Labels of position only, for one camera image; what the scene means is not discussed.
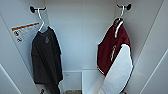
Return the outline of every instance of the white hanger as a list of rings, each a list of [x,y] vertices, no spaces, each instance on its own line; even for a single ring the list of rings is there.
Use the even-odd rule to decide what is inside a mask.
[[[123,16],[123,14],[124,14],[124,6],[122,5],[122,11],[121,11],[121,15],[120,15],[119,20],[121,19],[121,17]],[[118,24],[118,26],[117,26],[117,28],[116,28],[116,31],[115,31],[115,38],[117,38],[118,29],[120,28],[120,26],[121,26],[122,24],[123,24],[123,21],[121,21],[121,22]]]
[[[123,16],[123,14],[124,14],[124,5],[122,5],[122,11],[121,11],[120,18]]]
[[[40,26],[40,28],[39,28],[39,30],[38,30],[38,31],[40,31],[41,28],[44,26],[44,21],[43,21],[43,19],[41,18],[41,14],[40,14],[40,8],[38,8],[38,15],[39,15],[40,20],[42,21],[42,25]]]

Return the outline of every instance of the closet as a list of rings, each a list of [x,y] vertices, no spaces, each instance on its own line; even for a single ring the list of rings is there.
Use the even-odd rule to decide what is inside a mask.
[[[31,6],[46,7],[40,10],[41,17],[57,36],[62,52],[61,94],[98,93],[105,78],[97,69],[98,44],[121,14],[117,4],[132,5],[122,16],[134,66],[124,91],[167,94],[168,0],[0,0],[0,93],[40,94],[44,89],[49,94],[33,81],[31,44],[42,21]]]

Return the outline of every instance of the white sleeve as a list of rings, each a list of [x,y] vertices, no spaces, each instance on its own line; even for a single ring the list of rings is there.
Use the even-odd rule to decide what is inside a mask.
[[[119,94],[130,77],[133,68],[130,47],[126,44],[121,46],[120,52],[100,87],[99,94]]]

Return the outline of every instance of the hook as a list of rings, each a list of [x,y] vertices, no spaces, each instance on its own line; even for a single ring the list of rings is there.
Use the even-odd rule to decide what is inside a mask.
[[[32,13],[34,13],[35,10],[38,10],[38,9],[35,9],[33,6],[30,6],[30,11],[31,11]]]
[[[128,4],[128,6],[124,6],[124,8],[127,8],[127,10],[130,10],[130,9],[131,9],[131,4]]]

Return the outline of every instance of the jacket sleeve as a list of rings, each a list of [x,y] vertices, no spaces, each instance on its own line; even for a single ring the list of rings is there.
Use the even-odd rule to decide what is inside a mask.
[[[32,44],[31,57],[32,57],[32,65],[33,65],[34,82],[36,84],[49,83],[50,82],[49,76],[45,70],[43,60],[40,57],[38,49],[34,43]]]
[[[130,47],[126,44],[121,46],[119,54],[100,87],[99,94],[119,94],[127,84],[133,65]]]

